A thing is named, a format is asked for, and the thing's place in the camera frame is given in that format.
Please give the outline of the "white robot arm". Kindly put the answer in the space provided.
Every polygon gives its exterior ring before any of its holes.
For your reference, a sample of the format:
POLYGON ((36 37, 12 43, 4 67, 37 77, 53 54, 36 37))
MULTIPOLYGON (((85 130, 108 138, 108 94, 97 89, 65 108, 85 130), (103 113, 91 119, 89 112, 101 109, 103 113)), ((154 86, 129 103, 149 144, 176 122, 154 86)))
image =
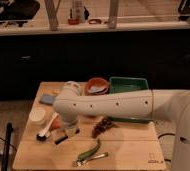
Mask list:
POLYGON ((190 90, 139 90, 85 96, 74 81, 63 84, 53 102, 66 129, 79 115, 108 115, 170 121, 175 125, 171 171, 190 171, 190 90))

